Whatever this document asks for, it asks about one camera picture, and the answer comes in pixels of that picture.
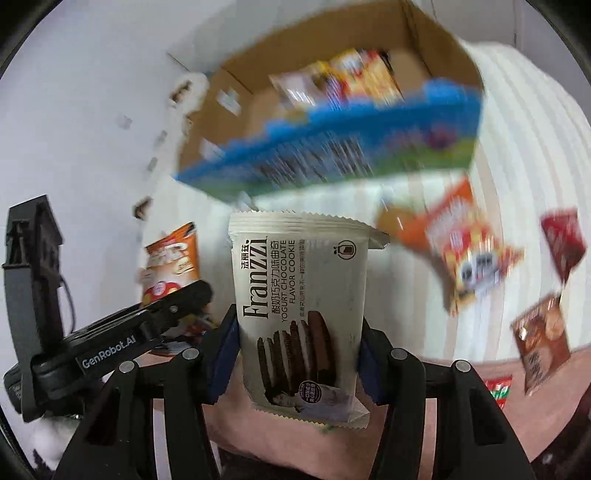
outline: orange snack bag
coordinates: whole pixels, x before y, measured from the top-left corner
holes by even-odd
[[[434,209],[405,225],[398,239],[413,250],[431,251],[443,260],[454,280],[453,315],[488,294],[523,259],[523,250],[503,245],[480,218],[467,177]]]
[[[415,221],[407,222],[404,230],[398,233],[398,239],[412,250],[435,250],[437,245],[433,243],[440,243],[440,237],[445,237],[452,225],[470,221],[475,218],[476,213],[470,180],[465,177],[457,187],[446,194],[438,206],[417,215]]]
[[[150,258],[142,275],[142,305],[147,305],[199,279],[197,234],[187,223],[146,247]]]
[[[410,208],[385,203],[379,212],[375,227],[386,232],[394,241],[400,239],[400,232],[416,218],[416,212]]]

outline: white wall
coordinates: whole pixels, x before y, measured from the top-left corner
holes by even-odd
[[[437,21],[467,41],[515,45],[514,0],[431,0]]]
[[[562,39],[525,0],[518,4],[517,48],[579,103],[591,122],[591,85]]]
[[[10,206],[49,195],[79,326],[138,301],[141,240],[131,209],[150,187],[145,168],[184,72],[165,50],[212,3],[64,0],[0,80],[0,235]],[[129,129],[118,126],[123,116]],[[65,304],[63,317],[68,324]],[[0,376],[15,361],[0,288]],[[32,425],[3,387],[0,403],[28,451]]]

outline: red snack bag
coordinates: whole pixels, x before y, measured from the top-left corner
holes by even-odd
[[[577,210],[548,212],[542,216],[541,224],[554,257],[554,265],[565,284],[570,271],[579,264],[587,250],[579,228]]]
[[[197,234],[192,223],[146,247],[150,258],[142,275],[142,305],[199,279]]]
[[[496,400],[496,404],[503,409],[509,396],[509,390],[511,389],[511,382],[513,382],[513,375],[507,377],[494,378],[492,380],[485,380],[484,384],[491,392],[493,398]]]

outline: red and green package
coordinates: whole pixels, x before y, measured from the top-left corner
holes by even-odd
[[[513,376],[509,375],[507,377],[485,380],[484,382],[484,384],[488,388],[488,391],[491,392],[493,398],[496,400],[496,404],[501,408],[501,410],[505,406],[505,402],[507,401],[507,397],[509,396],[509,390],[511,389],[512,381]]]

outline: snack package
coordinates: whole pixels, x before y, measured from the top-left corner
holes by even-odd
[[[371,98],[389,105],[402,99],[388,54],[381,50],[347,50],[330,62],[345,85],[349,101]]]
[[[386,232],[392,241],[396,241],[399,240],[398,234],[416,218],[417,212],[410,207],[384,203],[378,213],[375,227]]]
[[[485,380],[484,382],[501,410],[505,407],[505,403],[507,402],[509,390],[511,389],[511,382],[513,382],[513,375]]]
[[[230,216],[243,381],[255,407],[365,427],[355,397],[368,248],[383,232],[308,213]]]
[[[365,99],[390,105],[402,99],[388,54],[378,50],[351,49],[329,62],[317,61],[299,72],[269,79],[288,108],[339,108]]]
[[[525,368],[525,392],[531,395],[570,358],[559,299],[549,295],[512,324]]]
[[[197,259],[197,232],[187,223],[170,235],[146,247],[150,256],[142,274],[142,305],[147,305],[169,293],[179,290],[199,279]],[[188,315],[178,326],[164,333],[166,340],[151,352],[159,355],[176,355],[201,341],[205,331],[213,324],[206,314],[201,317]]]
[[[488,294],[523,259],[523,250],[503,245],[480,218],[467,177],[439,205],[407,222],[398,239],[443,260],[455,286],[451,314]]]
[[[554,265],[562,283],[583,259],[587,245],[579,228],[576,209],[547,212],[541,218],[542,230],[554,257]]]

